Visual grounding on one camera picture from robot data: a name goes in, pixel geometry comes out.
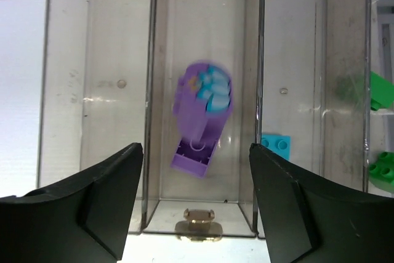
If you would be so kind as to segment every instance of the purple block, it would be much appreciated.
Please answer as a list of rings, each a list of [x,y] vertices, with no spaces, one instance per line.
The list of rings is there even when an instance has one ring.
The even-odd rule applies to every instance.
[[[211,63],[194,63],[178,80],[173,114],[182,135],[171,167],[204,177],[233,109],[230,75]]]

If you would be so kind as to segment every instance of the screw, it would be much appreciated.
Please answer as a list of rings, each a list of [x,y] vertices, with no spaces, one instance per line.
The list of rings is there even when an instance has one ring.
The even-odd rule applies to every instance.
[[[116,85],[118,86],[118,88],[124,89],[126,84],[127,84],[127,82],[125,80],[119,80]]]

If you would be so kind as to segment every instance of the metal latch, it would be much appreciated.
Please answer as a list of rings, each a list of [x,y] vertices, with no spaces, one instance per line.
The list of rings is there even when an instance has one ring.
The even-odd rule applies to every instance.
[[[186,209],[183,217],[185,221],[180,221],[175,226],[178,238],[191,241],[219,241],[222,238],[223,228],[219,223],[213,222],[213,210]]]

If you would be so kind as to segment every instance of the blue building block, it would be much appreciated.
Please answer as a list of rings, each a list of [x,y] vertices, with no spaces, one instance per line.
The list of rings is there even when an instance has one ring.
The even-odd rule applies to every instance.
[[[261,138],[261,144],[285,160],[290,160],[290,136],[263,134]]]

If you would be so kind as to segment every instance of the green building block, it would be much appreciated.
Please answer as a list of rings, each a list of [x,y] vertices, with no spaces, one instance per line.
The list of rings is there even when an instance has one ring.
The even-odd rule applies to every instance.
[[[383,152],[369,166],[369,180],[377,188],[394,193],[394,153]]]
[[[371,109],[390,108],[394,101],[394,85],[371,72]]]

